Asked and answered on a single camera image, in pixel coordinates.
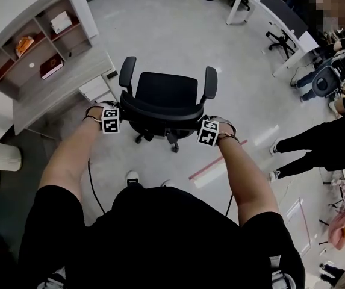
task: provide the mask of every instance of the chair seat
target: chair seat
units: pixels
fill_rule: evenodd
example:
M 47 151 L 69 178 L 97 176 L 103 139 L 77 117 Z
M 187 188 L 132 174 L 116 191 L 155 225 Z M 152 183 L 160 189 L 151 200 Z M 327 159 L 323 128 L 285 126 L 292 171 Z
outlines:
M 120 97 L 120 105 L 132 114 L 138 114 L 150 119 L 160 119 L 170 122 L 198 120 L 203 115 L 203 104 L 195 104 L 187 107 L 161 107 L 134 98 L 128 92 L 123 91 Z
M 136 99 L 158 107 L 196 105 L 197 80 L 190 77 L 149 73 L 140 75 Z

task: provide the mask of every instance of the sneaker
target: sneaker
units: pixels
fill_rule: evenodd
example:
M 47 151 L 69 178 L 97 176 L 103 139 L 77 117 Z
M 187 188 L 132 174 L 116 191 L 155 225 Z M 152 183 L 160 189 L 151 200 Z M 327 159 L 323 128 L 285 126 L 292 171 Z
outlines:
M 163 186 L 175 187 L 175 183 L 172 180 L 166 180 L 160 185 L 160 187 L 163 187 Z
M 274 170 L 272 172 L 269 173 L 269 180 L 270 180 L 270 183 L 274 182 L 275 180 L 278 179 L 278 176 L 281 172 L 278 171 L 278 170 Z
M 290 83 L 290 87 L 291 87 L 291 88 L 298 88 L 297 83 L 298 83 L 298 80 L 297 80 L 297 81 L 292 81 L 292 82 Z
M 270 154 L 274 155 L 275 153 L 278 153 L 278 150 L 276 149 L 276 145 L 283 140 L 283 138 L 278 138 L 277 140 L 275 140 L 274 144 L 270 147 Z
M 126 185 L 129 186 L 130 183 L 139 183 L 139 177 L 138 177 L 138 173 L 136 171 L 131 170 L 130 172 L 128 172 L 126 174 Z

